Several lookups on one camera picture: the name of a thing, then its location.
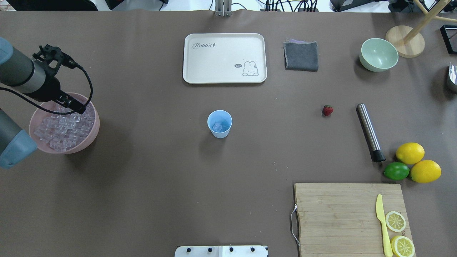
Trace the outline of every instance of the gray cloth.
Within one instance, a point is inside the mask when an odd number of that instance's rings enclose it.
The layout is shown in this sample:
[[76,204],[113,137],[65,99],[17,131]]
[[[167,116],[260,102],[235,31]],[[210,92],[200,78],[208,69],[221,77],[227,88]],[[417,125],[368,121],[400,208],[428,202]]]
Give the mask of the gray cloth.
[[317,71],[319,68],[317,42],[284,42],[284,57],[287,70]]

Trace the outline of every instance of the green bowl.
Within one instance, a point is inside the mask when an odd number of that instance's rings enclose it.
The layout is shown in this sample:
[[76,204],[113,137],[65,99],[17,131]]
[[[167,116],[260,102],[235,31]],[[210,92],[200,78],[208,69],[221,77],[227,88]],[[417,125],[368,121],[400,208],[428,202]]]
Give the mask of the green bowl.
[[399,60],[399,54],[389,41],[370,38],[362,44],[359,58],[367,70],[380,72],[394,67]]

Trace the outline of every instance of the cutting board handle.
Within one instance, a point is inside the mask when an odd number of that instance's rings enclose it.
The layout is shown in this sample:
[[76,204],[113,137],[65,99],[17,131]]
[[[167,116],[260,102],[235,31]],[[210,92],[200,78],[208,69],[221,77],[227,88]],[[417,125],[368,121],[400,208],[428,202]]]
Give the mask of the cutting board handle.
[[294,205],[292,213],[290,213],[290,231],[292,232],[293,238],[295,238],[295,241],[297,242],[297,245],[300,246],[300,240],[295,236],[293,233],[293,222],[292,222],[292,217],[293,213],[297,213],[297,204]]

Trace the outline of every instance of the white metal plate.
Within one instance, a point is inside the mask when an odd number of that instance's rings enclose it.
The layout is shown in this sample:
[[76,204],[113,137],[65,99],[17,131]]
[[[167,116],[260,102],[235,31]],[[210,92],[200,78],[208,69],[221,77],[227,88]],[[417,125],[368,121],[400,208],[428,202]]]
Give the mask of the white metal plate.
[[268,246],[180,246],[175,257],[268,257]]
[[182,77],[190,84],[261,83],[265,41],[257,33],[190,34],[184,41]]

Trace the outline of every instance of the cutting board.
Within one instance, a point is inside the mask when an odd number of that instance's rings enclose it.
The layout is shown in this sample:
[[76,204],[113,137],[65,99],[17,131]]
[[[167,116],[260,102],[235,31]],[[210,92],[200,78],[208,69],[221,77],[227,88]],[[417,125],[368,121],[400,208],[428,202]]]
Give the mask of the cutting board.
[[414,243],[399,184],[296,183],[300,257],[383,257],[376,197],[383,195],[384,214],[400,212],[403,232]]

